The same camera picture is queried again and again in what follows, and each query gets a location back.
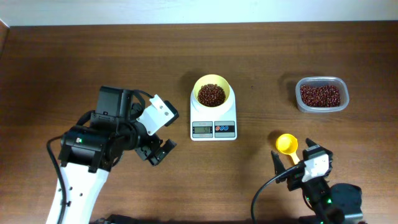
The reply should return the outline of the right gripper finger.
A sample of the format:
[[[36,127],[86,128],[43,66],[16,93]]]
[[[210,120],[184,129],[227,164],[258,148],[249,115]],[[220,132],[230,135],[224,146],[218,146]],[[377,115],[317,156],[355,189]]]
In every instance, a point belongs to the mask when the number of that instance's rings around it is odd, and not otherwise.
[[[277,184],[284,182],[285,181],[284,173],[285,173],[286,169],[285,169],[278,153],[276,153],[275,151],[271,151],[271,157],[272,157],[272,161],[274,164],[275,176],[277,177],[275,179],[275,182]]]
[[[320,145],[318,145],[317,143],[315,143],[314,141],[312,141],[309,138],[306,138],[305,142],[308,146],[306,148],[306,151],[316,151],[320,147]]]

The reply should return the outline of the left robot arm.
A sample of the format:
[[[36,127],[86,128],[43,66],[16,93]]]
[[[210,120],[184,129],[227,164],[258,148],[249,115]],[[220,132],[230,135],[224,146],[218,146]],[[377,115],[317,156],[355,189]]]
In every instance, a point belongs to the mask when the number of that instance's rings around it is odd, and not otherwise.
[[[172,124],[178,111],[158,95],[150,95],[147,106],[144,95],[142,90],[102,86],[96,109],[58,137],[58,156],[52,141],[47,142],[58,179],[47,223],[89,223],[96,199],[124,152],[135,151],[157,166],[176,146],[156,132]]]

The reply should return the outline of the yellow measuring scoop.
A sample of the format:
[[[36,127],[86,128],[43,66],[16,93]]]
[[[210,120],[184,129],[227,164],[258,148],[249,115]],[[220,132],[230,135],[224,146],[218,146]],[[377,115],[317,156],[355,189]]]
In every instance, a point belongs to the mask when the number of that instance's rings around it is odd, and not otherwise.
[[[298,141],[292,134],[280,135],[276,140],[275,146],[280,153],[290,156],[295,165],[300,162],[297,155]]]

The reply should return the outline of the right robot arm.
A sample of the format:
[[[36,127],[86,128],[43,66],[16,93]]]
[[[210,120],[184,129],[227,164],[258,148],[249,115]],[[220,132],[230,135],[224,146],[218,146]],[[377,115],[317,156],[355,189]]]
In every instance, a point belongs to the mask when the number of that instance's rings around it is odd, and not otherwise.
[[[286,181],[289,191],[300,189],[306,205],[315,213],[299,217],[297,223],[359,223],[363,219],[361,188],[347,183],[330,187],[326,178],[332,171],[333,153],[309,138],[306,143],[303,159],[289,169],[277,153],[271,152],[276,182]]]

